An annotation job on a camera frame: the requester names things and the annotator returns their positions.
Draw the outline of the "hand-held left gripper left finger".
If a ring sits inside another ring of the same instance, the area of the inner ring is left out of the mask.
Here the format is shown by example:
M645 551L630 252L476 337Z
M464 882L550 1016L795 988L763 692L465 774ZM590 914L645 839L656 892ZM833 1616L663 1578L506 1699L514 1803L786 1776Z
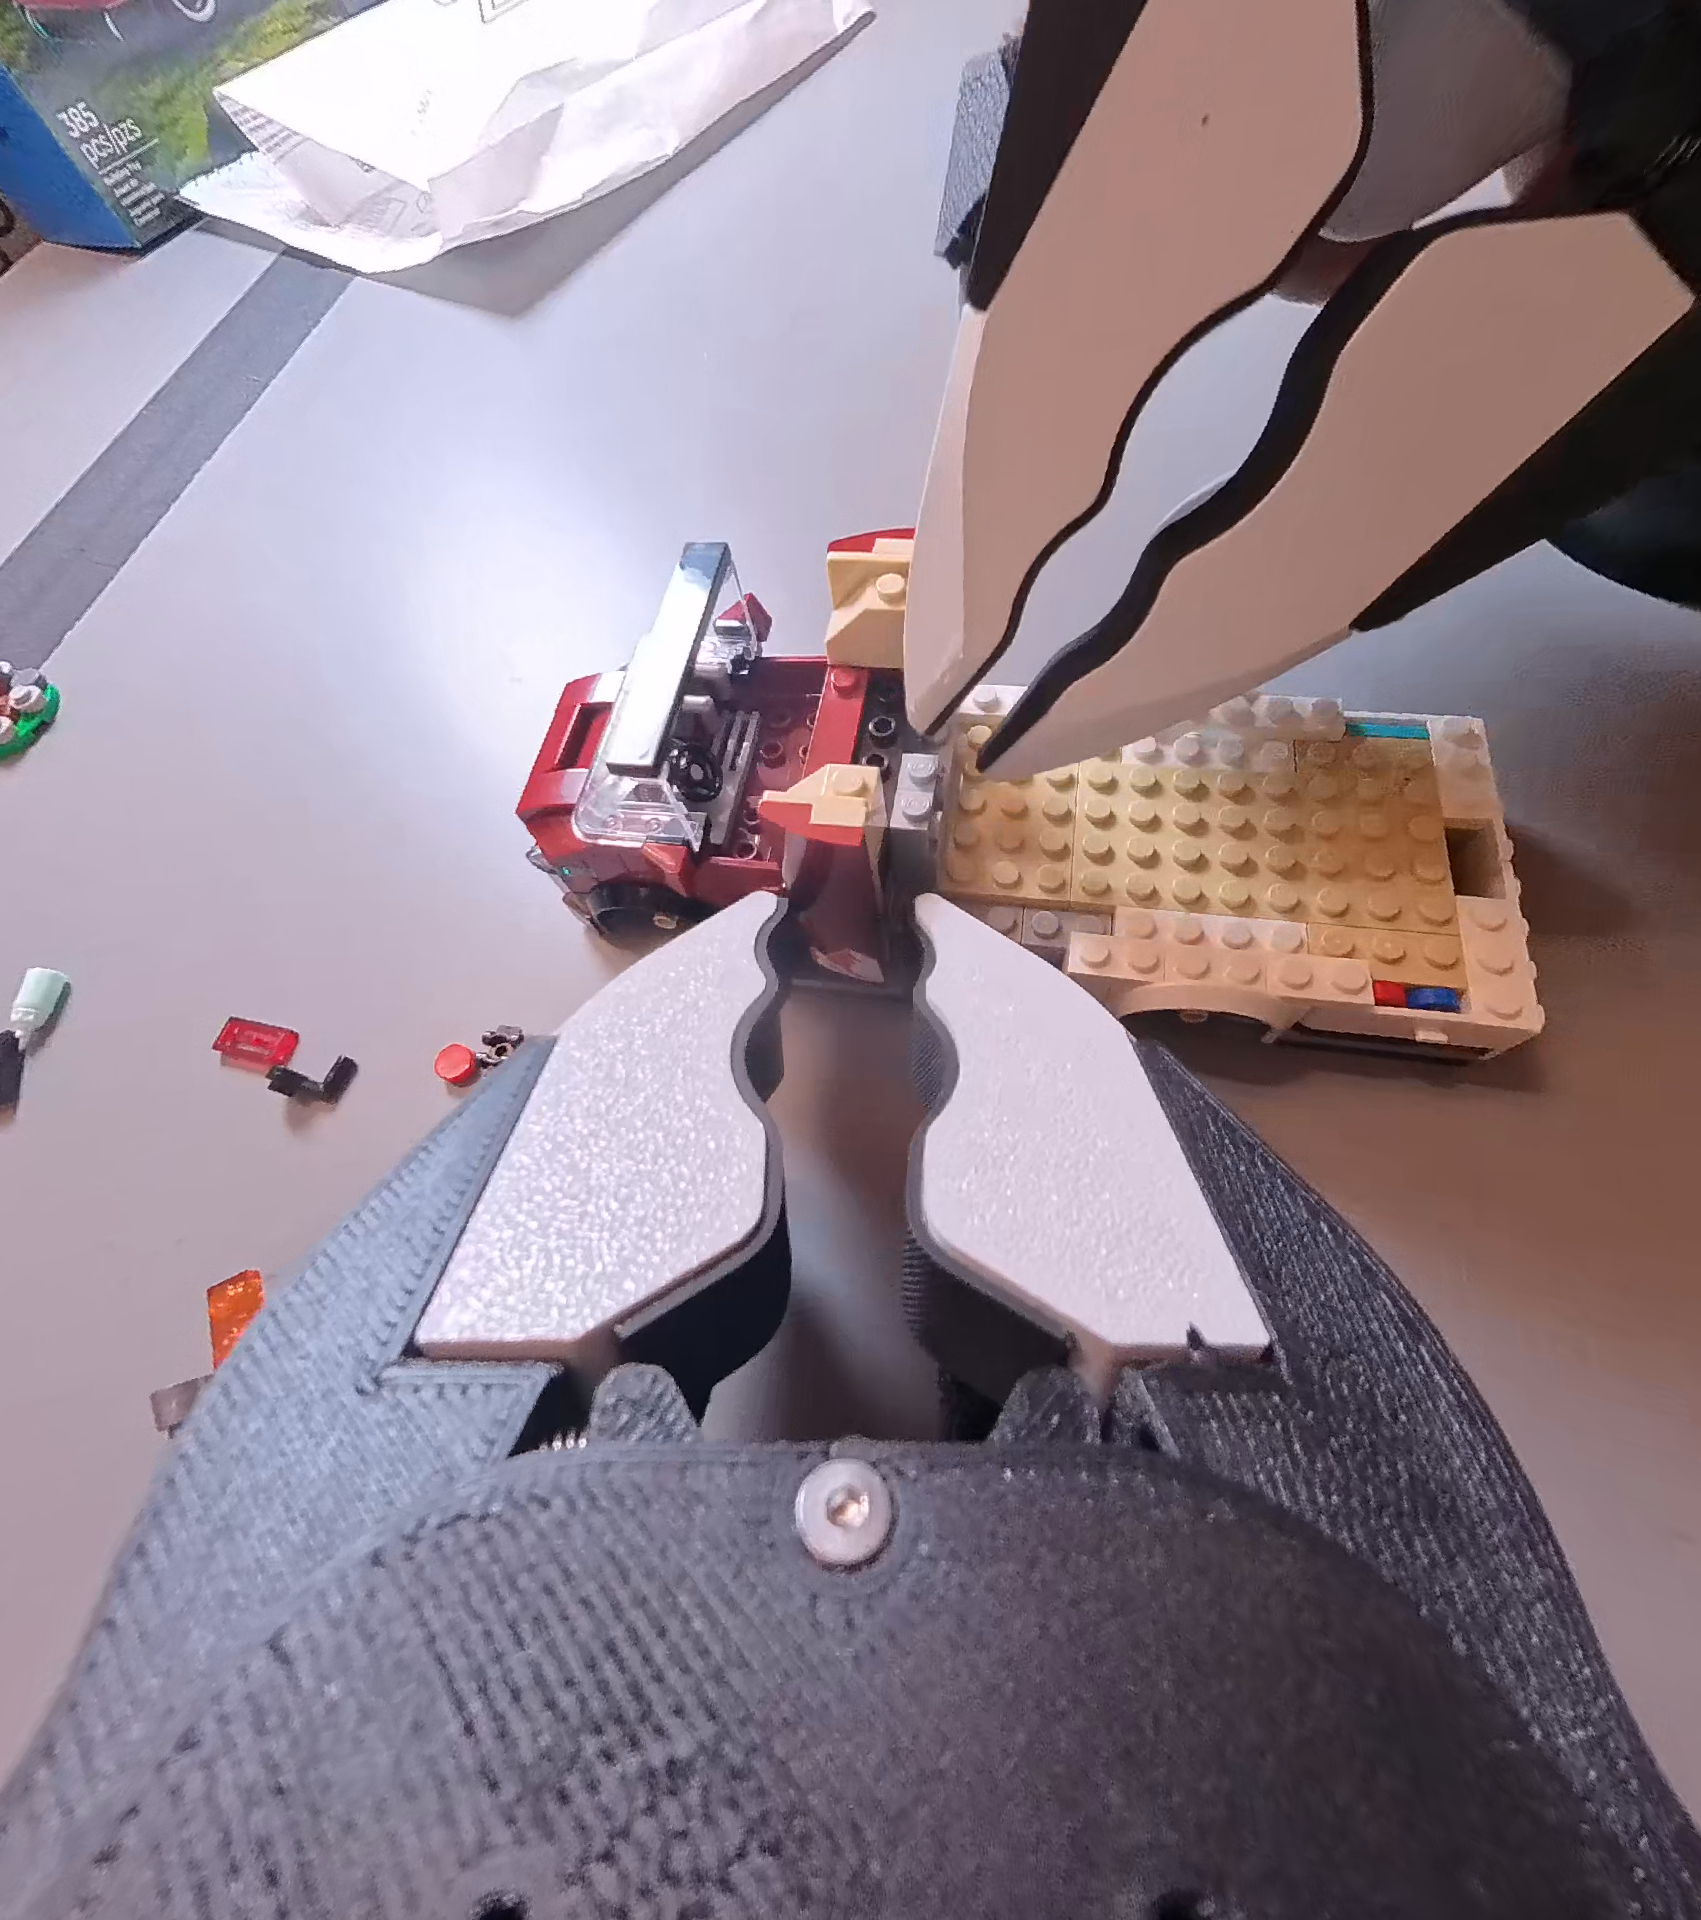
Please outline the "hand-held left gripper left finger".
M431 1359L739 1369L789 1306L781 896L627 967L556 1032L431 1290Z

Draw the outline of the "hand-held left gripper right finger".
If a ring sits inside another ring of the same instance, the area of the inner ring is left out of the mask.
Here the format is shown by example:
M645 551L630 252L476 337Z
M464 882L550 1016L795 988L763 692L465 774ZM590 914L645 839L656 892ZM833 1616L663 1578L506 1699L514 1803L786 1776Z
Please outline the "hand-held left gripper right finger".
M949 899L915 899L915 927L935 1091L908 1218L931 1261L1061 1342L1091 1389L1261 1356L1261 1307L1120 1021Z

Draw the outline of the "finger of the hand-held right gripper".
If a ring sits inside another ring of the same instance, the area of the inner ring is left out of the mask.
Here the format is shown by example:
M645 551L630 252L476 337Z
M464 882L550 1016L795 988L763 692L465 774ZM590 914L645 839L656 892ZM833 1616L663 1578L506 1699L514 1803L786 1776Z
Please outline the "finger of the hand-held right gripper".
M1108 501L1155 383L1341 199L1358 2L1027 6L915 519L903 676L935 732Z
M1387 589L1695 306L1624 210L1465 214L1412 231L1304 388L1301 435L1245 511L1181 551L1027 688L985 765L1025 778L1195 722L1341 639Z

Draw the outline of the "toy brick truck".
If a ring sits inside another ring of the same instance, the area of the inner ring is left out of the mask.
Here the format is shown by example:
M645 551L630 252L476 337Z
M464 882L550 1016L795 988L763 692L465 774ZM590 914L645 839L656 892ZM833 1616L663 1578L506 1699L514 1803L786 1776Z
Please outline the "toy brick truck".
M608 940L794 899L801 976L903 993L915 899L949 899L1123 1019L1495 1056L1544 1014L1484 723L1266 692L1006 780L1019 701L933 736L903 704L912 528L824 551L821 654L765 650L730 551L693 539L630 660L568 683L516 800L530 860ZM903 752L940 756L933 835L891 833Z

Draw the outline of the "person's right hand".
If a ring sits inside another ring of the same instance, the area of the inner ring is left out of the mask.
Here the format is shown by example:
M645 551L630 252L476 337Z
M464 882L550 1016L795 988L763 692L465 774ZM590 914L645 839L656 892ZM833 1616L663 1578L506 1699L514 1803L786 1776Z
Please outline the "person's right hand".
M1394 231L1501 181L1546 199L1562 170L1571 67L1515 3L1369 2L1372 118L1341 200L1274 282L1317 306Z

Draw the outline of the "white paper bag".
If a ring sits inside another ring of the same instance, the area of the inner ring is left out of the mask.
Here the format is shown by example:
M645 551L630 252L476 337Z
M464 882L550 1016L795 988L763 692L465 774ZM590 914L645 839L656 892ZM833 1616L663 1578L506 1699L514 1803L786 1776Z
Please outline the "white paper bag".
M861 2L391 2L213 86L196 212L357 273L540 225L826 56Z

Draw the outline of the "blue toy set box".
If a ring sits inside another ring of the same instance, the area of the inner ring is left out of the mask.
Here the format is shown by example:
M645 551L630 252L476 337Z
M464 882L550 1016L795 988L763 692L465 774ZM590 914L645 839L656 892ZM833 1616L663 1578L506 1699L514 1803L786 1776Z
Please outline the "blue toy set box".
M52 245L136 252L251 151L214 88L368 2L0 2L0 192Z

